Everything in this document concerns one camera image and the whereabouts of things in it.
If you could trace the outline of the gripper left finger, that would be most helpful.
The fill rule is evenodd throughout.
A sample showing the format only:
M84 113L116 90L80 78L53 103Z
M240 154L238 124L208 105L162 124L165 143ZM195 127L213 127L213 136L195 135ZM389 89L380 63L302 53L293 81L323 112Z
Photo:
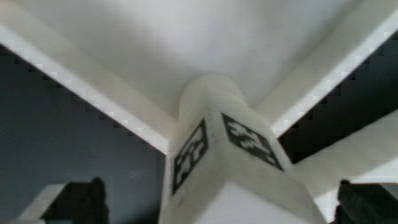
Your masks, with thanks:
M105 182L48 185L27 206L14 224L110 224Z

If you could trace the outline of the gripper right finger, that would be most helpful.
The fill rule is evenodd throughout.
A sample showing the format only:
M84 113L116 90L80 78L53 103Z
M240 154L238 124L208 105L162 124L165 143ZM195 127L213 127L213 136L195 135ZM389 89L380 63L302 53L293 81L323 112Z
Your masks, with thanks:
M334 220L329 224L398 224L398 183L341 180Z

